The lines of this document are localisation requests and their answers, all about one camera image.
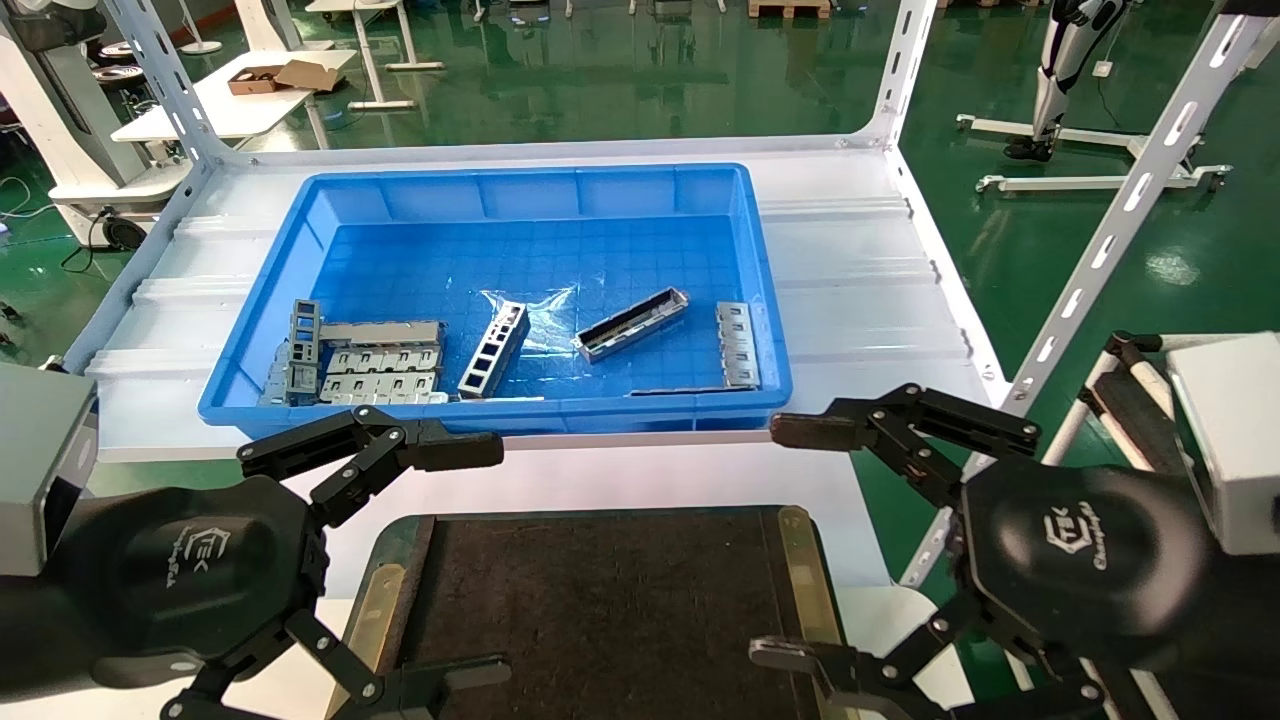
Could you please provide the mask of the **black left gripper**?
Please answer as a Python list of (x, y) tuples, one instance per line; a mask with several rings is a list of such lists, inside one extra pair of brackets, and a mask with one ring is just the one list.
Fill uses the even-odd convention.
[[(238, 460), (255, 478), (78, 502), (44, 570), (3, 578), (3, 691), (137, 689), (206, 666), (247, 680), (292, 647), (285, 620), (316, 607), (323, 525), (340, 527), (410, 469), (497, 466), (504, 445), (362, 405), (247, 443)], [(330, 462), (340, 466), (310, 506), (274, 482)]]

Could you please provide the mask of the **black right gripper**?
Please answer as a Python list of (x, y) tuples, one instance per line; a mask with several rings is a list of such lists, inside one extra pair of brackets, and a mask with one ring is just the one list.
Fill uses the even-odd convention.
[(1228, 553), (1199, 505), (1189, 482), (1152, 471), (996, 462), (960, 501), (966, 575), (987, 600), (955, 594), (884, 659), (767, 635), (751, 639), (750, 660), (884, 719), (1084, 719), (1105, 706), (1080, 666), (1036, 651), (1052, 682), (942, 707), (915, 678), (980, 629), (1149, 673), (1185, 719), (1275, 719), (1277, 556)]

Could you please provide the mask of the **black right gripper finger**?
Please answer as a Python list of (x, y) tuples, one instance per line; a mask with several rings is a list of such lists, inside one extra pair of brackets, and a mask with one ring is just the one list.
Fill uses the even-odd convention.
[(933, 506), (960, 502), (963, 469), (933, 439), (993, 459), (1032, 456), (1041, 428), (997, 409), (906, 383), (878, 398), (836, 398), (820, 414), (777, 413), (771, 438), (787, 448), (872, 452)]

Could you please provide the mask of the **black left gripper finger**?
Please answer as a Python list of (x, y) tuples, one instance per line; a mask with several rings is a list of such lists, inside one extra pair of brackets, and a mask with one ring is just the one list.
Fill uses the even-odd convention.
[[(284, 630), (347, 692), (334, 719), (438, 719), (452, 692), (495, 685), (511, 678), (511, 666), (502, 653), (408, 665), (379, 675), (314, 612), (293, 612), (284, 620)], [(160, 717), (264, 719), (262, 714), (221, 702), (234, 675), (225, 664), (205, 666), (192, 685), (165, 703)]]

